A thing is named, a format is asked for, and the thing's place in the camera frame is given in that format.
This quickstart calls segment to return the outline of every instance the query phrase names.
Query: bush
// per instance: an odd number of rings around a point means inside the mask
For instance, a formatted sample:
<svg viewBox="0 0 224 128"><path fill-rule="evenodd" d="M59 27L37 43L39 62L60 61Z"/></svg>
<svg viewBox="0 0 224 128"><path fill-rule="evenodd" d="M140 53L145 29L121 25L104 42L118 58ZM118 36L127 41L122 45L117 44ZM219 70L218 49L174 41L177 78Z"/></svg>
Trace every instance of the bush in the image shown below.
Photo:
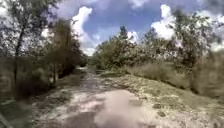
<svg viewBox="0 0 224 128"><path fill-rule="evenodd" d="M51 86L44 70L37 69L31 73L20 73L14 92L17 98L28 98L49 91Z"/></svg>
<svg viewBox="0 0 224 128"><path fill-rule="evenodd" d="M189 88L189 79L185 74L177 73L172 63L156 62L127 69L130 74L152 80L162 81L181 89Z"/></svg>
<svg viewBox="0 0 224 128"><path fill-rule="evenodd" d="M202 58L194 67L191 90L212 98L224 96L224 51Z"/></svg>

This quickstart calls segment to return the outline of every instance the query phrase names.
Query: tall grass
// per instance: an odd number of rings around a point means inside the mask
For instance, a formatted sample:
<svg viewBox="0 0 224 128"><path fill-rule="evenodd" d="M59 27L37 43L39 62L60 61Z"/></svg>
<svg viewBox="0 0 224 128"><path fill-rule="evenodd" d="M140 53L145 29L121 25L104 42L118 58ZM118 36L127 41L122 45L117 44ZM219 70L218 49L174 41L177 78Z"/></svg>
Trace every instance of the tall grass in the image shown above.
<svg viewBox="0 0 224 128"><path fill-rule="evenodd" d="M172 63L163 61L127 68L127 72L135 76L169 83L180 89L188 89L190 85L188 75L178 73Z"/></svg>

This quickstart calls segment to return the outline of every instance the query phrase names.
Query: sandy ground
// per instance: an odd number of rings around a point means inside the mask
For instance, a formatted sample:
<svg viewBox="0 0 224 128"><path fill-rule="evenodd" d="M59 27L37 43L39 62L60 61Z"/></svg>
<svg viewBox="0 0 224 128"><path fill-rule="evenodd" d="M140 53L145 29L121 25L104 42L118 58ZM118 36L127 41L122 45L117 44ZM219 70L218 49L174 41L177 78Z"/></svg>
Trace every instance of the sandy ground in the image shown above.
<svg viewBox="0 0 224 128"><path fill-rule="evenodd" d="M154 102L104 86L88 73L67 104L37 117L37 128L223 128L204 111L155 109Z"/></svg>

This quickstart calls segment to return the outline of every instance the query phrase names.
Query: green foliage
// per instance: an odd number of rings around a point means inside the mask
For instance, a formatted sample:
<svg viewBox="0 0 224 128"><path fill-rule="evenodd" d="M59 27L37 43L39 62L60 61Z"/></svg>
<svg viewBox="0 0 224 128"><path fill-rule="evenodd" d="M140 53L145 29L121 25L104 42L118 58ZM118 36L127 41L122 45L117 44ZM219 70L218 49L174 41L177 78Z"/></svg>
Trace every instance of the green foliage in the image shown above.
<svg viewBox="0 0 224 128"><path fill-rule="evenodd" d="M220 42L214 33L208 17L201 17L197 13L186 15L181 10L174 12L176 21L170 27L175 32L175 39L181 44L177 57L180 63L193 68L197 59L211 51L211 44Z"/></svg>
<svg viewBox="0 0 224 128"><path fill-rule="evenodd" d="M134 66L147 61L147 54L142 46L133 44L127 37L127 30L121 27L120 34L98 46L91 59L96 69L118 69Z"/></svg>
<svg viewBox="0 0 224 128"><path fill-rule="evenodd" d="M45 71L37 69L29 73L19 73L18 84L14 92L17 98L28 98L43 94L52 87Z"/></svg>

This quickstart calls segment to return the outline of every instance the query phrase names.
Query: white cloud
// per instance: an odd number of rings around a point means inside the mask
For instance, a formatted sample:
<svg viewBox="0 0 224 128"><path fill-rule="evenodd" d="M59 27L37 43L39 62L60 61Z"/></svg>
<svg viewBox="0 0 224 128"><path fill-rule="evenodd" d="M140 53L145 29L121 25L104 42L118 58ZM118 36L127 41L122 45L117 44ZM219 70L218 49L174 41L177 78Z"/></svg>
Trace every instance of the white cloud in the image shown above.
<svg viewBox="0 0 224 128"><path fill-rule="evenodd" d="M72 25L72 28L76 33L78 33L82 47L87 47L92 42L88 33L83 29L84 24L88 21L92 11L92 8L85 6L81 7L78 14L72 18L73 21L76 21L75 24Z"/></svg>
<svg viewBox="0 0 224 128"><path fill-rule="evenodd" d="M81 48L81 50L88 56L92 56L95 52L95 48Z"/></svg>
<svg viewBox="0 0 224 128"><path fill-rule="evenodd" d="M172 24L175 21L175 18L172 16L171 8L167 5L161 5L161 17L162 20L152 23L151 27L155 29L159 37L170 39L174 31L168 27L169 24Z"/></svg>
<svg viewBox="0 0 224 128"><path fill-rule="evenodd" d="M128 32L128 38L131 38L132 43L137 43L139 40L138 33L136 31Z"/></svg>
<svg viewBox="0 0 224 128"><path fill-rule="evenodd" d="M129 0L133 9L144 6L145 3L149 2L149 0Z"/></svg>

